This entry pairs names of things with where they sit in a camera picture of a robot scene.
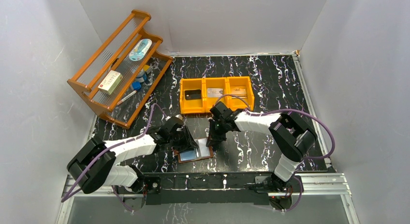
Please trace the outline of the yellow middle bin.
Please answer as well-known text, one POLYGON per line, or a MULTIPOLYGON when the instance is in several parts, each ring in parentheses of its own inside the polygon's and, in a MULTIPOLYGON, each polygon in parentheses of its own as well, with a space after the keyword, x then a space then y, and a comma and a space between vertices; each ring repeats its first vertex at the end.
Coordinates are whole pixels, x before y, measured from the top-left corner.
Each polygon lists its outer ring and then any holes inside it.
POLYGON ((205 78, 205 112, 209 113, 210 108, 217 102, 217 99, 228 93, 227 78, 210 77, 205 78))

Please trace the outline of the white marker pen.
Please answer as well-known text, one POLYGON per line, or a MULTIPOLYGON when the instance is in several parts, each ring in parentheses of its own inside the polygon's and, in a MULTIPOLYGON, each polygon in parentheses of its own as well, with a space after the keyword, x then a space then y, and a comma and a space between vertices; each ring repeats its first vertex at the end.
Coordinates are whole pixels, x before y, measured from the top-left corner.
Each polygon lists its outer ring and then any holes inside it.
POLYGON ((122 103, 124 103, 126 100, 128 100, 129 98, 131 98, 133 95, 135 95, 137 93, 137 90, 134 90, 132 92, 130 92, 129 94, 127 94, 125 97, 123 97, 120 101, 118 101, 117 105, 120 105, 122 103))

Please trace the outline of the blue white tape roll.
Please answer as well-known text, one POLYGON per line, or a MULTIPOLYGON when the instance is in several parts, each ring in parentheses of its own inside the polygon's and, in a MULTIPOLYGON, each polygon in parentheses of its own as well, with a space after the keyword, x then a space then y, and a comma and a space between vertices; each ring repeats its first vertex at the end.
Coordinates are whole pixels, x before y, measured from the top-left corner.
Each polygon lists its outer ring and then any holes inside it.
POLYGON ((145 69, 141 69, 138 75, 135 78, 136 82, 145 83, 147 81, 147 73, 145 69))

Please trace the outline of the blue small cube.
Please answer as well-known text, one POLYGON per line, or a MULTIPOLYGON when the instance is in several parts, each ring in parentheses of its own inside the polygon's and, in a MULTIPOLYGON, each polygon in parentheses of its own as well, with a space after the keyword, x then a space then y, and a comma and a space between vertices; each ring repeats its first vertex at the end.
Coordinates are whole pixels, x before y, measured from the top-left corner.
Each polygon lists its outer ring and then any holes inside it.
POLYGON ((131 88, 135 91, 139 91, 141 89, 141 87, 142 87, 141 83, 137 82, 137 81, 132 82, 132 84, 131 84, 131 88))

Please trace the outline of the orange leather card holder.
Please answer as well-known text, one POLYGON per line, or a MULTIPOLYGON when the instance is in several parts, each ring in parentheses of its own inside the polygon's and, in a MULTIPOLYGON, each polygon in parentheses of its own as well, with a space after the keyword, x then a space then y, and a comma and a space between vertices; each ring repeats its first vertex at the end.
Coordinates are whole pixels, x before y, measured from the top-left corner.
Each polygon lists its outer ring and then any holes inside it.
POLYGON ((172 149, 180 164, 210 159, 214 156, 212 147, 207 145, 207 138, 174 141, 172 149))

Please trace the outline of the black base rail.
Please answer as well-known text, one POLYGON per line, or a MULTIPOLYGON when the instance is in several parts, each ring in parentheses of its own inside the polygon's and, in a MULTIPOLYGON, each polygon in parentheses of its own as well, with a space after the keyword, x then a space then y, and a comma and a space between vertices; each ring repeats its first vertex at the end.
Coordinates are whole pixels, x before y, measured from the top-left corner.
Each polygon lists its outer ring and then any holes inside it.
POLYGON ((172 203, 250 203, 291 208, 304 192, 300 176, 288 182, 275 182, 271 172, 145 173, 146 185, 138 193, 115 186, 114 191, 128 198, 143 198, 146 205, 172 203))

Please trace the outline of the orange wooden shelf rack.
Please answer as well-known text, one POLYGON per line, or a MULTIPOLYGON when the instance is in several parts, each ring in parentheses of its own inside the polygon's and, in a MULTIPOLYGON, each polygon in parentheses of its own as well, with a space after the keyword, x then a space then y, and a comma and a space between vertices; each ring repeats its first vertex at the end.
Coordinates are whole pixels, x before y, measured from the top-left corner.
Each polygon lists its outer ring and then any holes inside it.
POLYGON ((131 14, 104 41, 86 63, 68 79, 68 84, 101 119, 129 129, 148 101, 151 93, 171 65, 170 56, 158 52, 163 39, 147 32, 144 27, 151 15, 140 10, 132 10, 131 14), (132 61, 129 54, 143 39, 150 39, 151 46, 141 60, 132 61), (148 75, 148 82, 142 84, 142 89, 131 98, 131 103, 120 100, 132 91, 132 83, 145 65, 153 65, 148 75), (100 83, 111 71, 118 71, 123 79, 112 94, 106 94, 99 89, 100 83))

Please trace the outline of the white blue oval case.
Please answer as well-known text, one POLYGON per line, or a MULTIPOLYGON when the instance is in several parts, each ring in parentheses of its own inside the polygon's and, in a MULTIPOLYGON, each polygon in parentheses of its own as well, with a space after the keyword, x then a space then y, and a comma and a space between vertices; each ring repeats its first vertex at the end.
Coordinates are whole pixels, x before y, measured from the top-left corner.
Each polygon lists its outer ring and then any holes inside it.
POLYGON ((150 39, 142 39, 140 40, 133 50, 129 53, 128 57, 131 61, 140 61, 142 60, 148 50, 152 45, 152 41, 150 39))

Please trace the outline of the aluminium frame rail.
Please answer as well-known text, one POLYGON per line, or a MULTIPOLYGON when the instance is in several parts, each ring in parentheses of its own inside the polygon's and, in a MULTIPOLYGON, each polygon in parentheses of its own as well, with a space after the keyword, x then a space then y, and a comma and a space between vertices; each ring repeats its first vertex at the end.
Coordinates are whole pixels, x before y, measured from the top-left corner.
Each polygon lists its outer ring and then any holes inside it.
POLYGON ((121 192, 109 186, 78 193, 60 208, 59 224, 357 224, 342 173, 302 173, 293 192, 258 194, 247 189, 252 173, 159 173, 158 194, 121 192))

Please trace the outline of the tan card in bin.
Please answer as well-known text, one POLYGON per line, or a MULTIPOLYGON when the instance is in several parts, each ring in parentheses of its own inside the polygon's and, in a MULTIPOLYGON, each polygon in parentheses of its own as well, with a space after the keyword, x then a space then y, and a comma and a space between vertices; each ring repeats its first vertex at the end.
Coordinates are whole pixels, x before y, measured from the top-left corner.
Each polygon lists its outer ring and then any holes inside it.
POLYGON ((247 88, 245 86, 231 87, 231 94, 240 98, 247 98, 247 88))

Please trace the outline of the yellow bin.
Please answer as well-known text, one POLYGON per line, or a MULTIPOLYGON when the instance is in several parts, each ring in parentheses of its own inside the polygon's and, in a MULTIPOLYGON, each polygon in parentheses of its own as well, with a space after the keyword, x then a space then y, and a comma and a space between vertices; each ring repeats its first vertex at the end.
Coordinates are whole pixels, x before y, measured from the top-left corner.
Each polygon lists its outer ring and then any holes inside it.
POLYGON ((217 102, 217 99, 228 93, 227 78, 210 77, 205 78, 205 112, 209 113, 210 108, 217 102))
POLYGON ((181 114, 204 113, 203 79, 181 79, 179 102, 181 114))
POLYGON ((248 108, 250 111, 254 110, 255 96, 252 89, 252 83, 249 76, 231 76, 227 77, 228 107, 232 110, 248 108))

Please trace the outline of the yellow right bin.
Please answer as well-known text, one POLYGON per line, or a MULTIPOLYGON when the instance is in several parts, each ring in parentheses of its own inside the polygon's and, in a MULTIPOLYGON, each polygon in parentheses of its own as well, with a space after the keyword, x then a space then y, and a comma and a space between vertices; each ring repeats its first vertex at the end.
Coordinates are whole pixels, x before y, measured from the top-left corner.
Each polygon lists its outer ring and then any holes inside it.
POLYGON ((248 108, 250 111, 254 110, 255 96, 252 89, 252 83, 249 76, 231 76, 227 77, 228 107, 232 110, 248 108))

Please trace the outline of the grey card in bin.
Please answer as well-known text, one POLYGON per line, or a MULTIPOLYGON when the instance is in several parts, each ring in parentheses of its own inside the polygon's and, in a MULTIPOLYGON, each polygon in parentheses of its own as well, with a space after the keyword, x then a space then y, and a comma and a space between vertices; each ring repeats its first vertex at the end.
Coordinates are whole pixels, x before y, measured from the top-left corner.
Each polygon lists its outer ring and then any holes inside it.
POLYGON ((219 98, 224 95, 223 88, 207 88, 206 94, 208 98, 219 98))

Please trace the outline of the yellow left bin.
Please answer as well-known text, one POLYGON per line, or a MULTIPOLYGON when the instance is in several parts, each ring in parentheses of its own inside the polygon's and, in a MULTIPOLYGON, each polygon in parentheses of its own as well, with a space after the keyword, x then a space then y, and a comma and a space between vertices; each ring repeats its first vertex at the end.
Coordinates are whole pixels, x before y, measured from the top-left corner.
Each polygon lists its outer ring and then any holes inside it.
POLYGON ((203 79, 181 79, 179 102, 181 114, 204 113, 203 79))

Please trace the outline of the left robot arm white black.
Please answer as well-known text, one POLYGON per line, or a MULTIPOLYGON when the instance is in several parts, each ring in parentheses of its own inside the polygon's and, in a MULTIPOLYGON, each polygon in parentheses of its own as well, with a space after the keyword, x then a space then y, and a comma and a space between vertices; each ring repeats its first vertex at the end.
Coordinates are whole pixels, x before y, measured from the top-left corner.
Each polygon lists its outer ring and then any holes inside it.
POLYGON ((102 186, 122 186, 139 193, 146 185, 144 174, 133 165, 120 163, 165 149, 182 152, 198 147, 184 122, 173 116, 135 137, 107 141, 91 138, 69 161, 67 170, 85 194, 102 186))

